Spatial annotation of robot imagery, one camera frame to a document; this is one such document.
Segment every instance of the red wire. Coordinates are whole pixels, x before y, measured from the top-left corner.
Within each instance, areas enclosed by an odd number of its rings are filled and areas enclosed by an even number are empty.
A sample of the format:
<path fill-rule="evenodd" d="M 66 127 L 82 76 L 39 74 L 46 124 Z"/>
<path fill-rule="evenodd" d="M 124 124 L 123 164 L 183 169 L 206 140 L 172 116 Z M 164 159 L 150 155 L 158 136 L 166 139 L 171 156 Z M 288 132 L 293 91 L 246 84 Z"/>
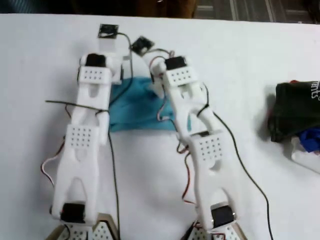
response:
<path fill-rule="evenodd" d="M 155 56 L 154 58 L 152 58 L 152 60 L 150 61 L 149 63 L 149 70 L 151 71 L 151 66 L 152 64 L 154 63 L 154 61 L 157 59 L 157 58 L 162 58 L 164 60 L 166 60 L 166 58 L 164 56 Z"/>
<path fill-rule="evenodd" d="M 190 152 L 185 156 L 184 158 L 184 164 L 185 164 L 185 167 L 186 167 L 186 171 L 187 171 L 187 175 L 188 175 L 188 181 L 186 183 L 186 186 L 185 186 L 185 189 L 184 189 L 184 192 L 182 194 L 182 200 L 187 203 L 187 204 L 195 204 L 193 201 L 189 201 L 189 200 L 185 200 L 185 196 L 188 192 L 188 189 L 189 189 L 189 185 L 190 185 L 190 169 L 189 169 L 189 166 L 187 164 L 187 158 L 188 156 L 190 155 Z"/>

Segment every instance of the black cloth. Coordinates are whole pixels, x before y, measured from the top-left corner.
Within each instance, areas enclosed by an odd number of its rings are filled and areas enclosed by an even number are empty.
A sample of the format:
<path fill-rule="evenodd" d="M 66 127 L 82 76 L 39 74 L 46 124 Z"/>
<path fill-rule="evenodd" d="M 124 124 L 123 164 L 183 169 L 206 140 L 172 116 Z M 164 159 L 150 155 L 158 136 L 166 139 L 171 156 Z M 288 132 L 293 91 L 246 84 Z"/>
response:
<path fill-rule="evenodd" d="M 306 129 L 320 126 L 320 82 L 280 83 L 267 127 L 271 141 L 281 142 Z"/>

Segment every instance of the white surface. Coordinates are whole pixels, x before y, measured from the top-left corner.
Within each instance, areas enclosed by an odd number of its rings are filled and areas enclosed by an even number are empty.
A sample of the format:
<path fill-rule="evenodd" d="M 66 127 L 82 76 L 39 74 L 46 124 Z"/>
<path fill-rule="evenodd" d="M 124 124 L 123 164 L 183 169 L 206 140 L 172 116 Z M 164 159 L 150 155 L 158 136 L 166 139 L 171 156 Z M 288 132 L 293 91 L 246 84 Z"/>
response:
<path fill-rule="evenodd" d="M 274 239 L 318 238 L 320 176 L 288 160 L 286 149 L 269 142 L 260 129 L 266 98 L 274 93 L 276 83 L 318 80 L 319 26 L 0 15 L 2 239 L 42 240 L 58 224 L 49 216 L 53 190 L 41 175 L 40 164 L 57 150 L 68 116 L 63 106 L 44 101 L 76 100 L 79 58 L 97 50 L 100 23 L 119 24 L 119 31 L 132 40 L 144 35 L 158 47 L 189 56 L 209 89 L 210 103 L 233 130 L 244 164 L 269 197 Z M 124 37 L 119 36 L 116 44 L 127 53 Z M 146 76 L 143 60 L 135 56 L 133 61 L 134 75 Z M 128 63 L 124 69 L 128 77 Z M 131 131 L 112 134 L 112 140 L 122 239 L 179 239 L 195 219 L 195 210 L 181 201 L 187 171 L 183 156 L 175 152 L 176 136 Z M 247 208 L 239 224 L 248 239 L 268 240 L 265 200 L 241 170 L 230 137 L 226 144 Z M 99 206 L 116 222 L 110 151 L 102 148 L 101 152 L 105 154 L 99 159 L 104 194 Z"/>
<path fill-rule="evenodd" d="M 291 158 L 297 164 L 304 166 L 320 174 L 320 156 L 314 153 L 307 152 L 301 145 L 298 137 L 291 139 L 292 153 Z"/>

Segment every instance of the blue cloth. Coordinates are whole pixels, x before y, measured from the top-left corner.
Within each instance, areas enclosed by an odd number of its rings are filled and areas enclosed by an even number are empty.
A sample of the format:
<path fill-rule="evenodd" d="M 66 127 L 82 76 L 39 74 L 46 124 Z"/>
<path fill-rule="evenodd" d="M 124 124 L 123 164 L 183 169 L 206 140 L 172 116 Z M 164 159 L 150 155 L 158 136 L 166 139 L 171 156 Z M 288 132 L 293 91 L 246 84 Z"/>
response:
<path fill-rule="evenodd" d="M 129 79 L 125 79 L 121 85 L 112 86 L 111 101 L 126 88 L 129 82 Z M 149 89 L 150 83 L 151 78 L 135 77 L 130 88 L 109 107 L 109 129 L 111 132 L 132 129 L 175 131 L 171 121 L 157 120 L 157 112 L 164 100 Z M 169 116 L 174 120 L 174 113 L 169 100 L 164 106 L 161 116 Z"/>
<path fill-rule="evenodd" d="M 312 127 L 298 134 L 301 145 L 308 152 L 320 150 L 320 127 Z"/>

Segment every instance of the white plastic bracket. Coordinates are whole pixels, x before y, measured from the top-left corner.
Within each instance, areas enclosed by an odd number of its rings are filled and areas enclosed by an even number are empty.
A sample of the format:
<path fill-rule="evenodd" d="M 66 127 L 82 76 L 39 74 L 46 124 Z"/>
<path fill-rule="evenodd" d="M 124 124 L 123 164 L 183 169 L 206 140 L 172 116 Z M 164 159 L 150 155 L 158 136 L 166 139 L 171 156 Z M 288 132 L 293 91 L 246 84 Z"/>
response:
<path fill-rule="evenodd" d="M 84 227 L 76 224 L 70 224 L 68 225 L 68 228 L 70 233 L 68 229 L 65 228 L 57 240 L 114 240 L 113 235 L 105 222 L 99 222 L 94 230 L 91 227 Z"/>
<path fill-rule="evenodd" d="M 230 225 L 216 231 L 214 233 L 207 233 L 203 228 L 194 227 L 187 240 L 245 240 L 245 237 L 242 237 L 241 234 L 238 234 L 236 229 Z"/>
<path fill-rule="evenodd" d="M 98 153 L 107 143 L 109 128 L 109 101 L 112 83 L 119 83 L 120 58 L 103 53 L 90 54 L 80 60 L 77 105 L 71 115 L 65 136 L 65 148 L 57 169 L 52 204 L 52 216 L 61 219 L 68 193 L 75 180 L 80 180 L 85 197 L 84 224 L 92 226 L 97 221 L 99 166 Z M 92 66 L 92 62 L 103 66 Z M 83 199 L 71 203 L 83 203 Z"/>
<path fill-rule="evenodd" d="M 205 86 L 198 81 L 190 61 L 187 58 L 184 60 L 184 66 L 170 70 L 167 70 L 166 63 L 162 61 L 154 66 L 152 72 L 156 82 L 162 83 L 165 94 L 170 99 L 180 141 L 189 146 L 195 168 L 196 211 L 201 225 L 208 233 L 212 233 L 217 230 L 214 227 L 212 209 L 222 204 L 214 201 L 218 190 L 224 192 L 227 198 L 226 204 L 237 213 L 236 180 L 231 175 L 228 162 L 225 161 L 220 124 L 210 107 L 203 109 L 207 103 Z M 204 123 L 207 129 L 206 136 L 189 132 L 187 126 L 190 114 L 197 115 Z M 234 214 L 233 217 L 233 221 L 219 227 L 223 228 L 234 223 L 237 215 Z"/>

